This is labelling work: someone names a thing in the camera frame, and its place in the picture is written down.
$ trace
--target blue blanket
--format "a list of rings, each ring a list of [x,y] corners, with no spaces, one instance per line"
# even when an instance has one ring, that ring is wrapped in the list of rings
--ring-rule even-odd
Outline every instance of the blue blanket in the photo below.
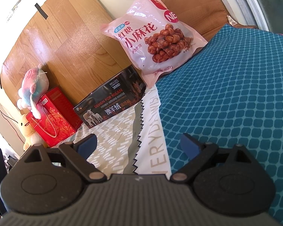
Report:
[[[283,36],[225,25],[156,86],[172,172],[188,162],[182,133],[244,144],[275,182],[269,213],[283,223]]]

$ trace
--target plush toy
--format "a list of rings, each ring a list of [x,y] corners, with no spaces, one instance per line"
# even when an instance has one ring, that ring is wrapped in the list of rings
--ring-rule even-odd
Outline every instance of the plush toy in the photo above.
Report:
[[[41,119],[41,114],[37,110],[36,103],[40,100],[43,94],[48,91],[49,81],[46,73],[41,70],[42,65],[28,70],[22,81],[22,87],[18,94],[20,99],[17,101],[17,106],[20,110],[28,108],[33,116]]]
[[[45,148],[48,145],[45,143],[43,138],[36,132],[36,130],[32,127],[32,125],[26,119],[26,115],[22,115],[20,120],[18,121],[18,126],[20,132],[22,133],[23,137],[25,138],[25,143],[23,145],[23,150],[26,151],[29,146],[34,144],[42,144]]]

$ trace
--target wooden headboard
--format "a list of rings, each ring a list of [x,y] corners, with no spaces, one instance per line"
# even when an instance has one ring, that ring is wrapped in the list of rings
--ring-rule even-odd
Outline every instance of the wooden headboard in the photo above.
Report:
[[[47,0],[41,8],[47,19],[35,13],[2,66],[15,106],[26,71],[40,63],[50,88],[59,85],[73,105],[130,65],[120,43],[99,30],[112,19],[98,0]]]

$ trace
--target snack bag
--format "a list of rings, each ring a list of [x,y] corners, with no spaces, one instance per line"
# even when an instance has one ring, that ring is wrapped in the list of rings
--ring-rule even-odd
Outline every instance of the snack bag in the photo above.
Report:
[[[101,32],[120,41],[133,65],[142,71],[148,87],[208,43],[192,27],[180,22],[161,0],[135,0],[123,17],[101,25]]]

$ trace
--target red wire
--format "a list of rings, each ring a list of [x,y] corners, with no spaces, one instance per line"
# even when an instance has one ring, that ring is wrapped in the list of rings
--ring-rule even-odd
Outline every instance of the red wire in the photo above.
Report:
[[[7,115],[3,114],[1,110],[0,110],[0,113],[1,113],[2,117],[3,117],[5,120],[7,120],[7,121],[8,121],[8,124],[10,124],[10,125],[11,125],[11,127],[15,130],[15,132],[16,132],[16,134],[17,134],[17,136],[18,136],[18,137],[19,137],[19,139],[22,141],[22,143],[24,143],[24,142],[23,142],[23,140],[20,138],[19,134],[17,133],[16,129],[15,129],[15,128],[13,127],[13,125],[9,122],[9,120],[8,120],[8,119],[6,119],[4,116],[6,116],[7,118],[9,118],[9,119],[11,119],[11,120],[13,120],[13,121],[15,121],[15,120],[14,120],[13,118],[10,118],[9,116],[7,116]]]

